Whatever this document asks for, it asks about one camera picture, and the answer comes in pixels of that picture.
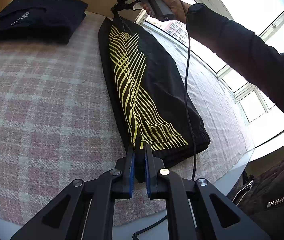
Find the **person's right hand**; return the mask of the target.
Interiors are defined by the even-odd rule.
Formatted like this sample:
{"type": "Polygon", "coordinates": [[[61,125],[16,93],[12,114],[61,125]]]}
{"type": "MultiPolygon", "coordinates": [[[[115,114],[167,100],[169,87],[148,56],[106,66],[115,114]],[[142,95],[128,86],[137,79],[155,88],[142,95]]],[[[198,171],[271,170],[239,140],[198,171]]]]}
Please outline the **person's right hand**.
{"type": "Polygon", "coordinates": [[[188,3],[181,2],[180,0],[162,0],[173,12],[175,19],[186,24],[186,17],[189,7],[188,3]]]}

